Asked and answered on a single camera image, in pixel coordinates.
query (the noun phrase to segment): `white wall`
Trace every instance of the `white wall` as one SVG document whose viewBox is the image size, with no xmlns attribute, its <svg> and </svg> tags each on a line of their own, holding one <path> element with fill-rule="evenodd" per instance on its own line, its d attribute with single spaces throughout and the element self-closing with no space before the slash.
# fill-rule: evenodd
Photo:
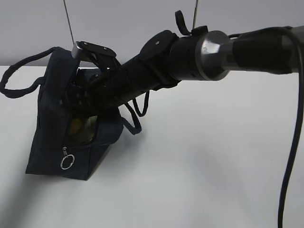
<svg viewBox="0 0 304 228">
<path fill-rule="evenodd" d="M 156 33 L 178 32 L 174 12 L 192 25 L 195 0 L 66 0 L 75 40 L 112 48 L 126 61 Z M 304 24 L 303 0 L 200 0 L 197 25 L 228 34 Z M 62 0 L 2 0 L 0 65 L 11 65 L 52 46 L 71 49 Z M 43 65 L 46 59 L 34 65 Z"/>
</svg>

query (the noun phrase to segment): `bag handle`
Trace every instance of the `bag handle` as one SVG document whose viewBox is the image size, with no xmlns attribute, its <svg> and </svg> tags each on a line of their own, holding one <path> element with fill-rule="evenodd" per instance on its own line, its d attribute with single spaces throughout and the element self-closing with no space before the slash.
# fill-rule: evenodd
<svg viewBox="0 0 304 228">
<path fill-rule="evenodd" d="M 142 131 L 142 126 L 141 126 L 141 123 L 138 120 L 138 117 L 137 117 L 135 111 L 132 109 L 132 107 L 128 103 L 125 103 L 124 105 L 127 107 L 129 112 L 131 113 L 132 120 L 133 120 L 133 123 L 134 123 L 134 127 L 125 118 L 122 117 L 122 121 L 123 121 L 124 126 L 133 135 L 140 133 Z"/>
<path fill-rule="evenodd" d="M 54 50 L 56 49 L 56 47 L 52 47 L 50 48 L 49 50 L 47 51 L 44 51 L 44 52 L 41 52 L 37 55 L 34 55 L 34 56 L 30 56 L 28 58 L 25 58 L 19 62 L 17 62 L 16 64 L 14 65 L 11 65 L 3 74 L 3 77 L 1 79 L 1 82 L 0 82 L 0 92 L 2 94 L 4 94 L 6 97 L 8 98 L 19 98 L 19 97 L 22 97 L 26 94 L 29 94 L 29 93 L 32 93 L 35 91 L 35 89 L 37 89 L 37 87 L 39 85 L 42 85 L 44 84 L 45 82 L 45 78 L 44 76 L 43 77 L 39 77 L 37 78 L 34 83 L 28 87 L 28 88 L 25 88 L 25 89 L 6 89 L 5 88 L 5 85 L 7 84 L 7 82 L 9 81 L 9 78 L 13 75 L 13 73 L 18 70 L 20 67 L 26 65 L 27 63 L 29 62 L 32 62 L 32 61 L 35 61 L 35 60 L 38 60 L 38 59 L 41 59 L 45 56 L 48 56 L 49 54 L 51 54 Z"/>
</svg>

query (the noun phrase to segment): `black strap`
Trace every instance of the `black strap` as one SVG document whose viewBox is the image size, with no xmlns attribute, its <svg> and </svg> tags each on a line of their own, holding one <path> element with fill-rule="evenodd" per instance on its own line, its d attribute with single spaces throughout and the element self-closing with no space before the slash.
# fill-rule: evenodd
<svg viewBox="0 0 304 228">
<path fill-rule="evenodd" d="M 182 12 L 180 10 L 175 12 L 175 21 L 176 21 L 177 27 L 179 28 L 179 31 L 181 34 L 183 34 L 184 36 L 191 35 L 191 33 L 187 29 L 184 15 L 182 14 Z"/>
<path fill-rule="evenodd" d="M 39 85 L 44 84 L 45 78 L 44 77 L 39 77 L 37 78 L 34 83 L 29 87 L 29 88 L 25 88 L 25 89 L 6 89 L 5 85 L 7 84 L 9 78 L 13 75 L 13 73 L 18 70 L 20 67 L 26 65 L 29 62 L 41 59 L 45 56 L 48 56 L 49 54 L 51 54 L 54 50 L 56 49 L 56 47 L 52 47 L 47 51 L 41 52 L 37 55 L 34 56 L 30 56 L 28 58 L 25 58 L 21 61 L 19 61 L 18 63 L 11 65 L 3 74 L 3 77 L 1 79 L 0 82 L 0 92 L 2 94 L 4 94 L 6 97 L 8 98 L 19 98 L 22 97 L 26 94 L 32 93 L 35 91 L 35 89 L 37 89 L 37 87 Z"/>
<path fill-rule="evenodd" d="M 147 114 L 147 110 L 148 110 L 148 104 L 149 104 L 149 95 L 150 95 L 150 91 L 148 91 L 144 97 L 144 103 L 143 103 L 143 110 L 142 110 L 142 113 L 139 111 L 139 108 L 138 108 L 138 104 L 137 104 L 137 101 L 136 101 L 136 98 L 133 99 L 133 105 L 134 105 L 134 108 L 135 108 L 135 111 L 136 113 L 138 114 L 139 117 L 143 117 Z"/>
<path fill-rule="evenodd" d="M 141 126 L 141 123 L 138 120 L 138 117 L 137 117 L 135 111 L 132 109 L 132 107 L 128 103 L 125 103 L 124 105 L 127 107 L 129 112 L 131 113 L 133 123 L 134 123 L 134 127 L 125 118 L 122 117 L 122 121 L 123 121 L 124 126 L 133 135 L 140 133 L 142 131 L 142 126 Z"/>
</svg>

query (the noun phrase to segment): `black cable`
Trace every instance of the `black cable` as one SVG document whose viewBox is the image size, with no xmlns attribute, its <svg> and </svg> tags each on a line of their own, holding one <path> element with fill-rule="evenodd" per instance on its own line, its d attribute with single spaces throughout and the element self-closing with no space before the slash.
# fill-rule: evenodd
<svg viewBox="0 0 304 228">
<path fill-rule="evenodd" d="M 290 180 L 290 176 L 292 173 L 293 165 L 295 162 L 295 156 L 297 152 L 297 147 L 300 141 L 302 123 L 303 123 L 303 112 L 304 112 L 304 52 L 302 51 L 301 42 L 299 39 L 290 31 L 290 27 L 272 27 L 272 28 L 265 28 L 258 31 L 249 32 L 243 34 L 242 36 L 256 36 L 265 33 L 272 33 L 278 34 L 281 36 L 286 36 L 292 42 L 296 54 L 298 55 L 298 69 L 299 69 L 299 94 L 298 94 L 298 109 L 297 109 L 297 118 L 295 122 L 295 129 L 294 129 L 294 136 L 292 140 L 292 145 L 288 157 L 288 162 L 282 182 L 281 193 L 280 193 L 280 200 L 279 200 L 279 208 L 278 208 L 278 228 L 283 227 L 283 213 L 285 207 L 285 199 L 286 193 L 288 188 L 288 183 Z"/>
<path fill-rule="evenodd" d="M 148 91 L 144 97 L 144 103 L 143 103 L 143 110 L 142 110 L 142 113 L 139 111 L 139 108 L 138 108 L 138 104 L 137 104 L 137 101 L 136 101 L 136 98 L 132 100 L 133 102 L 133 105 L 134 105 L 134 109 L 137 113 L 137 115 L 139 117 L 143 117 L 144 115 L 146 115 L 147 113 L 147 110 L 148 110 L 148 104 L 149 104 L 149 95 L 150 95 L 150 91 Z"/>
</svg>

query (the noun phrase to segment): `black cord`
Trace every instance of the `black cord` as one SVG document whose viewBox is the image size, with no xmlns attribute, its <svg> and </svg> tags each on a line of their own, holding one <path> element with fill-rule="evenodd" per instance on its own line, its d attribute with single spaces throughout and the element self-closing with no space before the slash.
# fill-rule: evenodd
<svg viewBox="0 0 304 228">
<path fill-rule="evenodd" d="M 294 129 L 294 136 L 292 140 L 292 145 L 288 157 L 288 162 L 282 182 L 281 193 L 280 193 L 280 200 L 279 200 L 279 208 L 278 208 L 278 228 L 283 227 L 283 213 L 285 207 L 285 199 L 286 193 L 288 188 L 288 183 L 290 180 L 291 172 L 293 169 L 295 156 L 297 152 L 297 147 L 300 141 L 302 123 L 303 123 L 303 112 L 304 112 L 304 52 L 302 51 L 301 42 L 299 39 L 290 31 L 290 27 L 272 27 L 272 28 L 265 28 L 258 31 L 249 32 L 246 34 L 242 34 L 244 36 L 256 36 L 265 33 L 271 34 L 278 34 L 281 36 L 286 36 L 292 42 L 296 54 L 298 55 L 298 69 L 299 69 L 299 95 L 298 95 L 298 109 L 297 109 L 297 118 L 295 122 L 295 129 Z"/>
</svg>

